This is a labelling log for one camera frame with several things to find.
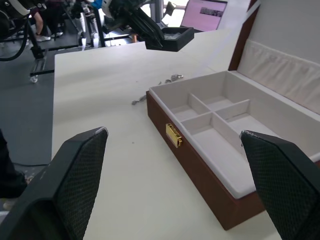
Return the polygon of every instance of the box lid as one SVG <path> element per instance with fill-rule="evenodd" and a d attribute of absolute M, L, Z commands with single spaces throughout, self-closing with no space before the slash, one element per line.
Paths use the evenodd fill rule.
<path fill-rule="evenodd" d="M 229 71 L 320 114 L 320 1 L 260 1 L 242 26 Z"/>

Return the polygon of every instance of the gray floor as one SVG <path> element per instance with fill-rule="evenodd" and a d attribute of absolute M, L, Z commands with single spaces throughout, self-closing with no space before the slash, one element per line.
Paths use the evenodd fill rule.
<path fill-rule="evenodd" d="M 77 35 L 66 33 L 56 41 L 41 43 L 42 48 L 76 44 Z M 6 43 L 0 56 L 12 56 L 20 43 Z M 49 52 L 46 69 L 54 67 L 54 55 Z M 0 62 L 0 128 L 8 142 L 13 162 L 24 165 L 48 164 L 51 160 L 54 74 L 39 76 L 30 82 L 29 73 L 34 65 L 30 49 L 17 59 Z M 37 174 L 43 167 L 21 167 L 26 176 Z"/>

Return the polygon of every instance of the computer monitor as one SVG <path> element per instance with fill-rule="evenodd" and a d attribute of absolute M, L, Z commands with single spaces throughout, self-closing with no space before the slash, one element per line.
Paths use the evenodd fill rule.
<path fill-rule="evenodd" d="M 82 240 L 97 196 L 108 132 L 63 143 L 0 224 L 1 240 Z"/>
<path fill-rule="evenodd" d="M 240 135 L 256 192 L 285 240 L 320 239 L 320 169 L 294 143 Z"/>
<path fill-rule="evenodd" d="M 218 0 L 189 0 L 181 27 L 193 27 L 198 32 L 216 30 L 227 7 Z"/>

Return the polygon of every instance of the white fabric lining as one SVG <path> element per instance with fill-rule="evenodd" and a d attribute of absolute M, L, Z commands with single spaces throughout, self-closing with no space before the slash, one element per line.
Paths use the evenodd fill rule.
<path fill-rule="evenodd" d="M 320 65 L 247 40 L 242 75 L 320 114 Z"/>

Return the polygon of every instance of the compartment divider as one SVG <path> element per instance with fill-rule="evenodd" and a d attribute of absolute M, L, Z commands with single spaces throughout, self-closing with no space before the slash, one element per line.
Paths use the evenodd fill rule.
<path fill-rule="evenodd" d="M 247 113 L 249 111 L 250 99 L 236 102 L 230 106 L 215 111 L 222 119 L 228 120 Z"/>
<path fill-rule="evenodd" d="M 227 140 L 241 155 L 246 158 L 246 153 L 242 147 L 239 134 L 222 117 L 213 112 L 211 119 L 212 127 Z"/>
<path fill-rule="evenodd" d="M 211 109 L 208 108 L 204 102 L 202 102 L 192 93 L 189 93 L 188 101 L 189 106 L 199 114 L 204 112 L 211 112 Z"/>

